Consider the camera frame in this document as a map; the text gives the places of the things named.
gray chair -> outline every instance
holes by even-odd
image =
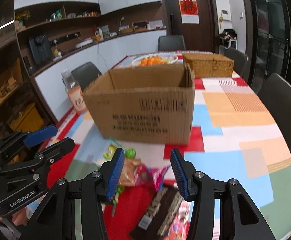
[[[159,51],[185,50],[185,43],[182,35],[168,35],[159,37]]]
[[[274,73],[263,84],[258,97],[273,116],[291,152],[291,85]]]
[[[224,55],[234,61],[234,67],[233,70],[240,76],[245,76],[245,70],[247,66],[247,62],[249,60],[249,57],[242,53],[241,51],[238,51],[234,48],[228,48],[225,50]]]
[[[100,70],[92,63],[87,62],[73,71],[71,71],[73,78],[79,82],[82,91],[94,80],[101,75]]]

door handle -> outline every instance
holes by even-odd
[[[174,24],[175,24],[175,21],[174,21],[174,14],[170,14],[170,25],[171,25],[171,34],[174,35]]]
[[[286,49],[285,49],[285,57],[287,57],[287,52],[288,52],[288,48],[289,48],[289,39],[286,39],[287,43],[286,43]]]

white bowl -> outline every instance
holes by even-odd
[[[132,66],[139,66],[141,61],[143,59],[146,59],[146,58],[152,58],[152,57],[161,57],[164,61],[169,61],[168,64],[173,64],[175,62],[177,62],[178,60],[178,57],[175,56],[174,54],[169,54],[169,53],[152,53],[152,54],[148,54],[148,55],[143,55],[143,56],[140,56],[140,57],[137,57],[135,58],[133,61],[132,61]]]

black appliance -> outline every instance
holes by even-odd
[[[30,37],[29,44],[36,64],[53,59],[53,54],[46,34]]]

plastic bag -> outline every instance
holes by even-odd
[[[164,175],[167,173],[170,165],[163,168],[147,168],[144,164],[137,167],[135,171],[135,185],[145,185],[154,187],[156,191],[162,189]]]

